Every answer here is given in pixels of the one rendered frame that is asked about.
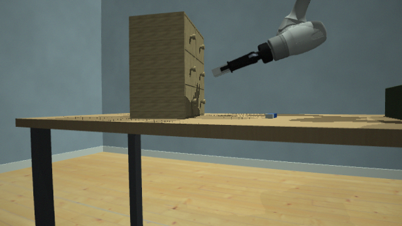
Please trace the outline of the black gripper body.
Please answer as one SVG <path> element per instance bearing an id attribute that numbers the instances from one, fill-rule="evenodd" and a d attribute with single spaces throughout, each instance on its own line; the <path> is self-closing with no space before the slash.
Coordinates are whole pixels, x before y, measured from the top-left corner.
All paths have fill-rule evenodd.
<path id="1" fill-rule="evenodd" d="M 269 45 L 267 43 L 263 43 L 263 44 L 258 45 L 258 50 L 259 51 L 254 53 L 254 54 L 257 53 L 258 55 L 255 56 L 255 59 L 253 59 L 253 60 L 262 59 L 263 63 L 268 63 L 268 62 L 273 61 L 272 52 L 271 52 L 271 49 L 270 49 L 270 47 L 269 47 Z M 253 60 L 251 60 L 251 61 L 253 61 Z M 251 62 L 251 61 L 249 61 L 249 62 Z"/>

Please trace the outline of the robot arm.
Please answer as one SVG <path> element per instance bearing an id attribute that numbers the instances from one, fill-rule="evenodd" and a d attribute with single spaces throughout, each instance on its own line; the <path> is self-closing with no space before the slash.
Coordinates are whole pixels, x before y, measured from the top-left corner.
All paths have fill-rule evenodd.
<path id="1" fill-rule="evenodd" d="M 296 0 L 276 36 L 268 40 L 275 61 L 310 51 L 327 39 L 327 30 L 321 21 L 306 21 L 310 1 Z"/>

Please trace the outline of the blue and white eraser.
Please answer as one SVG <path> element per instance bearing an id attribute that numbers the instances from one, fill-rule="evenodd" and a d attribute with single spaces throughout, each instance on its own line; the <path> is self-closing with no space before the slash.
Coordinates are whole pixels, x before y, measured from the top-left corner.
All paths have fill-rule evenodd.
<path id="1" fill-rule="evenodd" d="M 272 118 L 276 118 L 276 117 L 277 117 L 277 114 L 265 114 L 265 118 L 272 119 Z"/>

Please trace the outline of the dark brown wooden chest of drawers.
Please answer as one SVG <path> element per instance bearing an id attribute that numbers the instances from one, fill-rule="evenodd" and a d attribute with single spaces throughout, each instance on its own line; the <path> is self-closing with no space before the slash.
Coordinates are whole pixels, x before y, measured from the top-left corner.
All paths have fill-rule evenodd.
<path id="1" fill-rule="evenodd" d="M 184 11 L 129 16 L 130 119 L 188 119 L 185 117 Z"/>

